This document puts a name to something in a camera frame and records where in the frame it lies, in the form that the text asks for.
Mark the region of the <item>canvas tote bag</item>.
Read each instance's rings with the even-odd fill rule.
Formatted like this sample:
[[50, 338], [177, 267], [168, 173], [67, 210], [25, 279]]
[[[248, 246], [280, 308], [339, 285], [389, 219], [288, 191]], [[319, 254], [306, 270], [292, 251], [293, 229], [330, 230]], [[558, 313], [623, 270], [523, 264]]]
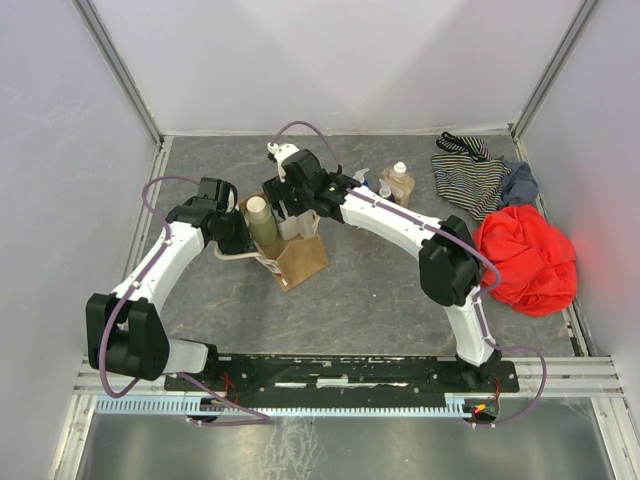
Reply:
[[[264, 193], [254, 196], [261, 196], [268, 203]], [[245, 204], [249, 198], [239, 204], [239, 209], [244, 215], [248, 229], [249, 223], [246, 217]], [[271, 206], [270, 208], [277, 225], [278, 214]], [[267, 247], [260, 247], [254, 241], [249, 229], [255, 245], [254, 253], [223, 255], [216, 246], [215, 254], [219, 259], [223, 260], [250, 258], [258, 261], [272, 274], [282, 290], [288, 291], [328, 265], [328, 257], [318, 233], [320, 218], [311, 210], [307, 211], [307, 214], [309, 228], [313, 231], [313, 235], [309, 238], [304, 239], [301, 236], [296, 236], [290, 241], [284, 241], [278, 231], [278, 238], [275, 243]]]

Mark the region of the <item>striped shirt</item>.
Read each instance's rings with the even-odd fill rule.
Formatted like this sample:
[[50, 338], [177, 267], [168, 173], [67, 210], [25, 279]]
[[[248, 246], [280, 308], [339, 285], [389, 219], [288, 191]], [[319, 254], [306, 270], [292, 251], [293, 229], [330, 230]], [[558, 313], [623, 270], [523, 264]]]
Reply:
[[498, 209], [510, 169], [501, 160], [476, 162], [464, 154], [435, 154], [431, 165], [437, 193], [477, 222]]

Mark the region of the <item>clear bottle white cap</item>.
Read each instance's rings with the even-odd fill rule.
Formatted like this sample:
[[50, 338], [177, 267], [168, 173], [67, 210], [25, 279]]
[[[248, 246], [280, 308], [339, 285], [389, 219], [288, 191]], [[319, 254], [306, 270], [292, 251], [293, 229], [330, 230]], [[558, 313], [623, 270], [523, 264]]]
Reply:
[[411, 193], [415, 188], [415, 180], [408, 171], [408, 167], [402, 161], [383, 170], [381, 178], [385, 180], [392, 189], [395, 196], [395, 203], [407, 208], [409, 206]]

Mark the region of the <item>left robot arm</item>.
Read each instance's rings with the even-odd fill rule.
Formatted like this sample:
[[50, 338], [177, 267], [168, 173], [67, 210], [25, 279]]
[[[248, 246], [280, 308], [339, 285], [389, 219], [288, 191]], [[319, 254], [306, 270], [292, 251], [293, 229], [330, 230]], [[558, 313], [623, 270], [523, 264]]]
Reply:
[[103, 388], [108, 374], [139, 380], [202, 372], [208, 347], [168, 337], [160, 318], [165, 301], [186, 267], [208, 245], [224, 255], [253, 247], [238, 205], [236, 187], [203, 177], [196, 194], [160, 217], [162, 231], [141, 263], [108, 294], [93, 294], [86, 304], [89, 363]]

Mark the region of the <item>blue-grey cloth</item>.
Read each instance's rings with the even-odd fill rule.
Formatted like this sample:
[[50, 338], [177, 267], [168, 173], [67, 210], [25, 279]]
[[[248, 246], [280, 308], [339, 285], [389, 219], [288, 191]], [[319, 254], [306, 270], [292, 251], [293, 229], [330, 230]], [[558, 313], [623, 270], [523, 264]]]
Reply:
[[539, 193], [539, 186], [529, 164], [507, 160], [502, 160], [502, 164], [508, 169], [508, 173], [501, 181], [498, 208], [533, 205]]

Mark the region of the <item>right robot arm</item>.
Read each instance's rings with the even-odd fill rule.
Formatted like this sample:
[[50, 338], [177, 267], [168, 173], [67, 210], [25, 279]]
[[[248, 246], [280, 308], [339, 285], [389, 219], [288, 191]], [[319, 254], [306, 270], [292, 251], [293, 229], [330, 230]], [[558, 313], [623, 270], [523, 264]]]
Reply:
[[359, 227], [406, 251], [418, 262], [422, 291], [442, 306], [457, 357], [477, 368], [497, 357], [481, 304], [481, 264], [464, 221], [419, 215], [363, 186], [341, 169], [326, 171], [309, 150], [267, 145], [277, 175], [263, 183], [268, 202], [284, 216], [313, 212]]

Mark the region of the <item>white bottle black cap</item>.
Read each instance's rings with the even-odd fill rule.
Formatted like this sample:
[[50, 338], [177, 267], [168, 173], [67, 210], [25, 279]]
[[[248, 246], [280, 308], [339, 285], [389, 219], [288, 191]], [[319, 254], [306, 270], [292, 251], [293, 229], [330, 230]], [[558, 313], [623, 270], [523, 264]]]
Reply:
[[306, 239], [313, 235], [313, 231], [309, 228], [307, 212], [298, 216], [290, 216], [282, 200], [279, 201], [278, 206], [280, 207], [280, 213], [277, 227], [284, 241], [290, 241], [296, 236]]

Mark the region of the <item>striped dark garment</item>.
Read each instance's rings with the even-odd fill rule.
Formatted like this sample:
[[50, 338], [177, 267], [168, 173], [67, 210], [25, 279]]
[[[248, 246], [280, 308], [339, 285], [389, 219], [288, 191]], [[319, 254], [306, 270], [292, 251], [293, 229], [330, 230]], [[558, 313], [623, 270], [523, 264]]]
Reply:
[[477, 163], [494, 160], [487, 144], [479, 137], [443, 132], [436, 140], [436, 145], [445, 152], [466, 155]]

